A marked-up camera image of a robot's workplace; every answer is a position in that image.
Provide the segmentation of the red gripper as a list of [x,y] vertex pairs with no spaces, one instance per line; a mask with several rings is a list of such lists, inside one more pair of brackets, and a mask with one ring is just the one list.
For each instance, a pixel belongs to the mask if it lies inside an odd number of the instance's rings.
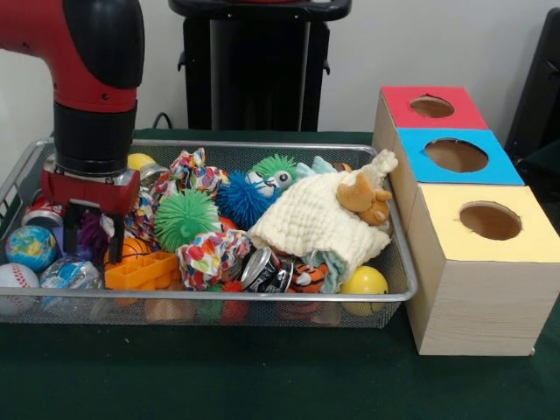
[[40,175],[42,193],[50,201],[67,206],[63,217],[63,249],[75,254],[78,249],[78,233],[81,229],[82,210],[78,205],[98,208],[110,214],[114,234],[109,243],[109,262],[120,263],[123,259],[125,217],[132,208],[139,192],[140,172],[127,170],[113,179],[77,178],[43,169]]

